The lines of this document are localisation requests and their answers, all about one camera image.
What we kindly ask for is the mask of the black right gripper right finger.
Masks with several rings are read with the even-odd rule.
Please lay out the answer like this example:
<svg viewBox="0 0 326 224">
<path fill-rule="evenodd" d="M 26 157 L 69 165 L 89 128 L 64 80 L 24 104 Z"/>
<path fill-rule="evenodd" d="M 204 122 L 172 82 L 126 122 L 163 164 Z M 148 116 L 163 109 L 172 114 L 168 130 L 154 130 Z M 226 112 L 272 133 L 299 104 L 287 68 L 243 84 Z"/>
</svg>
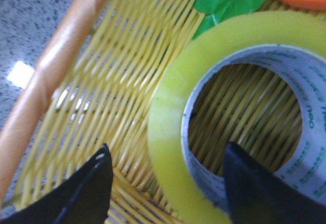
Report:
<svg viewBox="0 0 326 224">
<path fill-rule="evenodd" d="M 325 223 L 325 206 L 294 190 L 229 143 L 224 159 L 232 223 Z"/>
</svg>

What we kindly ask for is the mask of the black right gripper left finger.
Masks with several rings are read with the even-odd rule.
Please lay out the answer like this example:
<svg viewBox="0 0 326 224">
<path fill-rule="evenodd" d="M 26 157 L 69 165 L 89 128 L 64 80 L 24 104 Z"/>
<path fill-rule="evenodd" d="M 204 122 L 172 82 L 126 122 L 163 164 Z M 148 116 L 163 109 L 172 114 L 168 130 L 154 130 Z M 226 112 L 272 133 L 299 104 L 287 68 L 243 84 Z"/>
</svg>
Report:
<svg viewBox="0 0 326 224">
<path fill-rule="evenodd" d="M 103 145 L 59 187 L 1 223 L 104 223 L 112 183 L 112 158 Z"/>
</svg>

